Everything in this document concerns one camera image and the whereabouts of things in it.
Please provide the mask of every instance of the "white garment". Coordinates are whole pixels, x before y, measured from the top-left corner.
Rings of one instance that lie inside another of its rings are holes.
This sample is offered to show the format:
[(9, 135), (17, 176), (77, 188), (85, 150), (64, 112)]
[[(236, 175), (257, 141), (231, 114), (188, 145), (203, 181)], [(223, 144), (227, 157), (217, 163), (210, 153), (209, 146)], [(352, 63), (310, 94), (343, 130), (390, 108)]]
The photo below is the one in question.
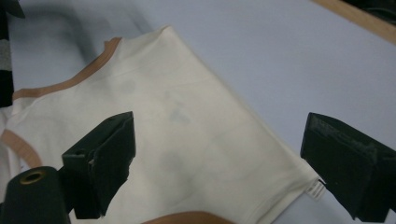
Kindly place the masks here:
[(71, 80), (14, 98), (1, 139), (30, 165), (58, 169), (62, 153), (102, 120), (134, 111), (128, 181), (106, 217), (73, 223), (141, 223), (185, 211), (269, 223), (317, 177), (170, 27), (113, 39)]

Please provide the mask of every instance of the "light blue surface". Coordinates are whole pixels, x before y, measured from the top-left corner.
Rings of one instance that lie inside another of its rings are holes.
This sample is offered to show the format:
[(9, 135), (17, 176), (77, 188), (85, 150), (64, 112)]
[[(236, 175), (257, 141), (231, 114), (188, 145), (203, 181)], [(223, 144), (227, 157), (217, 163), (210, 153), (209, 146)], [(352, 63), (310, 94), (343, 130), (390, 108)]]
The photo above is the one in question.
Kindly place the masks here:
[[(396, 148), (396, 46), (307, 0), (21, 0), (10, 18), (15, 88), (72, 77), (113, 36), (170, 24), (296, 153), (309, 112)], [(387, 223), (395, 223), (389, 214)], [(330, 192), (280, 223), (360, 223)]]

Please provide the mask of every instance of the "hem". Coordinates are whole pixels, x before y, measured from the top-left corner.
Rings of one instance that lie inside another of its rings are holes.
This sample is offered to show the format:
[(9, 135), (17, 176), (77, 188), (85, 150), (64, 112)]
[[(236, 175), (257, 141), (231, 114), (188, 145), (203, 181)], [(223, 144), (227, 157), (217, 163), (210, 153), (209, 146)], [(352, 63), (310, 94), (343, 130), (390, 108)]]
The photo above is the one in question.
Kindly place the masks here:
[(9, 146), (19, 157), (24, 159), (30, 168), (42, 166), (37, 152), (14, 132), (5, 129), (0, 136), (0, 140)]
[(105, 42), (105, 50), (99, 55), (95, 60), (93, 60), (90, 64), (88, 64), (85, 68), (83, 68), (79, 73), (77, 73), (74, 77), (47, 87), (41, 88), (33, 88), (33, 89), (21, 89), (19, 91), (15, 91), (12, 95), (12, 101), (20, 99), (22, 97), (40, 97), (55, 91), (62, 91), (73, 86), (76, 86), (78, 83), (84, 81), (99, 69), (101, 69), (113, 56), (118, 44), (120, 43), (121, 38), (115, 37), (110, 41)]

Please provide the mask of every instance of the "clothing label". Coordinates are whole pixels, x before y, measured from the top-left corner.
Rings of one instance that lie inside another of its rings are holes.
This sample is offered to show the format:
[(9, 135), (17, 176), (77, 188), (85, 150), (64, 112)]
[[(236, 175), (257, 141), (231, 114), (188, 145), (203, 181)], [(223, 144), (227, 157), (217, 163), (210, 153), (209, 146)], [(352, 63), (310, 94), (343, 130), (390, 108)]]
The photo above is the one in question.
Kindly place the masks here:
[(305, 190), (305, 193), (307, 193), (315, 201), (318, 201), (324, 192), (326, 192), (326, 187), (324, 187), (319, 179), (312, 182), (312, 184)]

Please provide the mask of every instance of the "tan trim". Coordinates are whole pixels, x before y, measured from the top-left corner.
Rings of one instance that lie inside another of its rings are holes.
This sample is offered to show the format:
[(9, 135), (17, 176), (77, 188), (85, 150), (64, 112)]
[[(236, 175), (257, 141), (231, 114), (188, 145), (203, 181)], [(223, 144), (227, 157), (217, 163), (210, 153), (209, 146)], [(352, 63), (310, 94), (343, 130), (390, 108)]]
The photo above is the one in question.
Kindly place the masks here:
[(121, 38), (116, 37), (107, 41), (105, 43), (105, 50), (101, 55), (99, 55), (93, 62), (88, 64), (84, 69), (82, 69), (79, 73), (77, 73), (74, 77), (52, 85), (48, 87), (35, 88), (35, 89), (21, 89), (19, 91), (15, 91), (12, 95), (12, 100), (17, 100), (22, 97), (40, 97), (55, 91), (61, 91), (73, 86), (76, 86), (78, 83), (90, 77), (92, 74), (97, 72), (103, 65), (105, 65), (108, 60), (113, 56), (114, 51), (117, 48), (117, 45), (120, 43)]
[(232, 222), (207, 212), (184, 212), (159, 217), (144, 224), (231, 224)]
[(35, 150), (14, 132), (5, 129), (0, 136), (0, 140), (14, 150), (19, 157), (23, 158), (31, 168), (42, 165)]
[(357, 7), (345, 3), (341, 0), (313, 0), (314, 2), (328, 8), (359, 26), (381, 36), (389, 42), (396, 44), (396, 26), (380, 20), (379, 18), (366, 13)]

